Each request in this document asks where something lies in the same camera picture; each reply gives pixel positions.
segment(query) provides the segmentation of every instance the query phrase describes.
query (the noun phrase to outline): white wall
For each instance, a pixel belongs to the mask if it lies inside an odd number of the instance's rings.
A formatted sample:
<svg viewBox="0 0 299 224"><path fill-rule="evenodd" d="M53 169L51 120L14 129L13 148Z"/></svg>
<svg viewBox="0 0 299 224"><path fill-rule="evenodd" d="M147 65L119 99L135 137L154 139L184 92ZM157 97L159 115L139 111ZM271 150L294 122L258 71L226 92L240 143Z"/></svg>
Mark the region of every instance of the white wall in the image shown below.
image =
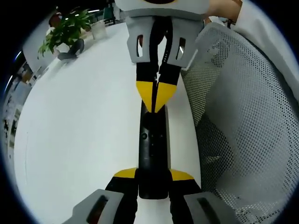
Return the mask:
<svg viewBox="0 0 299 224"><path fill-rule="evenodd" d="M44 57L39 55L39 59L37 59L37 51L46 37L46 32L49 29L49 19L51 16L52 14L49 14L47 18L45 18L35 28L23 45L24 56L33 72L37 71L40 66L46 68L55 58L49 51L44 54Z"/></svg>

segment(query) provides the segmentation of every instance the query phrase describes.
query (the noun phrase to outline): gray plastic bracket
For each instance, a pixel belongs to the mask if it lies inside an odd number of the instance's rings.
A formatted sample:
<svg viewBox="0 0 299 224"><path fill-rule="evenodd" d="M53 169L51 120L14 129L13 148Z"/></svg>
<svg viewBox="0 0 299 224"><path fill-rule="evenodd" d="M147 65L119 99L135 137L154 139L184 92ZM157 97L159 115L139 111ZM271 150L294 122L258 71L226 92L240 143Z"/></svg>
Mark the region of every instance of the gray plastic bracket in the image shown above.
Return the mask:
<svg viewBox="0 0 299 224"><path fill-rule="evenodd" d="M210 192L184 196L194 224L237 224L234 210Z"/></svg>
<svg viewBox="0 0 299 224"><path fill-rule="evenodd" d="M127 45L132 62L150 62L150 33L154 24L154 18L152 16L127 17L126 24L129 32ZM143 35L141 57L137 54L138 36L140 35Z"/></svg>
<svg viewBox="0 0 299 224"><path fill-rule="evenodd" d="M108 190L96 190L73 208L73 215L64 224L88 224L87 218L93 207L104 196L108 201L101 213L98 223L113 224L116 210L121 202L123 193Z"/></svg>
<svg viewBox="0 0 299 224"><path fill-rule="evenodd" d="M173 27L173 38L167 63L186 68L191 61L195 50L197 49L195 40L200 31L204 28L204 22L180 19L176 17L172 17L171 20ZM178 60L176 57L180 47L180 38L185 39L185 49L183 56Z"/></svg>

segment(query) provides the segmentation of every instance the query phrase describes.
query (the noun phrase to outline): black screw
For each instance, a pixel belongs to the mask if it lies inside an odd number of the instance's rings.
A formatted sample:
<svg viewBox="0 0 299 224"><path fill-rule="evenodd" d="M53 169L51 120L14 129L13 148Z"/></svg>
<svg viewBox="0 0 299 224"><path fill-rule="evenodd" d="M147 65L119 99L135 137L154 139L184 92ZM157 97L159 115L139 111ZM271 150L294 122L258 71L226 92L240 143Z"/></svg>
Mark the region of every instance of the black screw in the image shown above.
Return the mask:
<svg viewBox="0 0 299 224"><path fill-rule="evenodd" d="M146 133L143 133L143 134L141 135L141 137L142 137L143 139L146 139L146 138L148 137L148 135L147 135Z"/></svg>

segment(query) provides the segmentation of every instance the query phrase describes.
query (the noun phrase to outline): green leaves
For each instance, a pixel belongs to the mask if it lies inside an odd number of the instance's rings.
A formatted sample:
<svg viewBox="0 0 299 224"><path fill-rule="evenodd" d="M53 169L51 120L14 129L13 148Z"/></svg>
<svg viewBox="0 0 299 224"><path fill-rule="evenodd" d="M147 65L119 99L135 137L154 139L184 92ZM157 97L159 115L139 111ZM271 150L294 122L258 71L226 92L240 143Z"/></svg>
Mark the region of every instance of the green leaves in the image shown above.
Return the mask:
<svg viewBox="0 0 299 224"><path fill-rule="evenodd" d="M72 46L80 38L81 29L91 29L88 10L75 11L62 18L60 24L46 36L38 53L42 56L46 51L54 53L54 48L62 43Z"/></svg>

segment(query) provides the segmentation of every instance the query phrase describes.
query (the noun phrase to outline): white table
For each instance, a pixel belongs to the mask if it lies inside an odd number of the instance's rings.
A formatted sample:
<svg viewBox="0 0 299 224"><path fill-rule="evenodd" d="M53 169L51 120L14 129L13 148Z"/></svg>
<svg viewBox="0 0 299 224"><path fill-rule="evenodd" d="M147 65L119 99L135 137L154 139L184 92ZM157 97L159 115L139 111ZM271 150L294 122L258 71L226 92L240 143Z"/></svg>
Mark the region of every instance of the white table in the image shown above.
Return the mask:
<svg viewBox="0 0 299 224"><path fill-rule="evenodd" d="M18 123L14 168L20 194L43 224L68 219L73 207L105 189L119 170L137 167L141 98L125 24L66 65L55 59L30 92ZM162 47L159 57L163 56ZM180 77L168 102L171 167L200 185L192 113ZM135 223L172 223L168 199L138 199Z"/></svg>

